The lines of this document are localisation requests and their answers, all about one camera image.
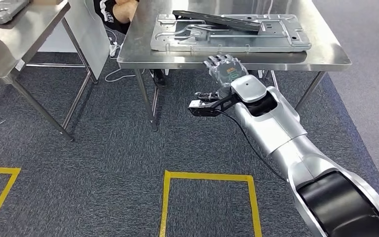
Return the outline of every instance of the black shirt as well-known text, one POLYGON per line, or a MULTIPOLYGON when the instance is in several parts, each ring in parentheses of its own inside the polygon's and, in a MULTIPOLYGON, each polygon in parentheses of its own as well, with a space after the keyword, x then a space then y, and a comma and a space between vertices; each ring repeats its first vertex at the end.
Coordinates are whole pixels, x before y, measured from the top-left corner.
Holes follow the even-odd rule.
POLYGON ((100 2, 102 1, 94 0, 94 8, 97 15, 102 19, 104 25, 106 25, 112 30, 116 30, 123 34, 127 34, 128 28, 130 27, 130 22, 121 23, 114 17, 113 8, 116 4, 115 0, 105 1, 105 15, 101 12, 100 2))

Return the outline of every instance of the person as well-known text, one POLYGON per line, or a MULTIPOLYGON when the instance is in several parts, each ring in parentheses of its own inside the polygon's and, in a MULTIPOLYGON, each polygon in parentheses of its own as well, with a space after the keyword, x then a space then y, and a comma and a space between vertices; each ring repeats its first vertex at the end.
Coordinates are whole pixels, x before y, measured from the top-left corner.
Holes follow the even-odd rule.
MULTIPOLYGON (((134 13, 140 0, 94 0, 95 12, 104 25, 122 34, 127 34, 134 13)), ((154 84, 158 88, 166 86, 165 76, 161 69, 149 69, 154 84)))

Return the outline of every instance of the gray carpet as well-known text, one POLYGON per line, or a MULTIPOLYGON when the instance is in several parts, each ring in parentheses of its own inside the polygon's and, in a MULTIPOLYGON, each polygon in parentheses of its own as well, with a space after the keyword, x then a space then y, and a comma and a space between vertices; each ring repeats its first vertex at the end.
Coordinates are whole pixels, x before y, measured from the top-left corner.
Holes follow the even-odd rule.
MULTIPOLYGON (((54 57, 70 56, 42 54, 35 61, 54 57)), ((102 75, 116 68, 108 60, 102 75)), ((62 121, 84 76, 83 69, 26 68, 20 82, 62 121)), ((277 72, 293 104, 314 76, 277 72)), ((11 86, 0 85, 0 167, 22 168, 0 210, 0 237, 158 236, 166 169, 253 175, 263 236, 311 236, 286 185, 258 161, 236 125, 187 111, 195 91, 215 88, 206 71, 174 70, 169 78, 159 95, 158 132, 146 120, 134 78, 101 80, 87 88, 74 114, 71 143, 11 86)), ((318 148, 379 192, 378 172, 329 77, 300 114, 318 148)), ((168 213, 168 237, 253 236, 243 183, 172 179, 168 213)))

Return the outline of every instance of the person's arm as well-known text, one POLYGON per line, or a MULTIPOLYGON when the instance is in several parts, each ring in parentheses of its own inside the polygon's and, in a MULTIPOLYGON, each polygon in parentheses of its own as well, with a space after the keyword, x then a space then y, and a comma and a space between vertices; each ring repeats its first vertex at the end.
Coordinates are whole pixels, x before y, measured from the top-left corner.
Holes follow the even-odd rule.
POLYGON ((115 0, 117 2, 113 7, 114 17, 121 23, 128 23, 133 20, 137 5, 135 0, 115 0))

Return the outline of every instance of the black bar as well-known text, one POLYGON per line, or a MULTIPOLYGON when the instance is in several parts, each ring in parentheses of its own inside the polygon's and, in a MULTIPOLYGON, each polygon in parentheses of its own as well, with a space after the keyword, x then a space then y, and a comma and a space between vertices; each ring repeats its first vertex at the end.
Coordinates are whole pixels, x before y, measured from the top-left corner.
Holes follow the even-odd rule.
POLYGON ((206 22, 211 22, 219 25, 229 26, 242 31, 254 31, 258 32, 261 24, 250 21, 242 21, 237 19, 232 19, 228 17, 220 17, 215 15, 209 15, 204 13, 198 13, 193 11, 173 11, 172 14, 175 16, 182 16, 187 18, 192 18, 196 20, 203 20, 206 22))

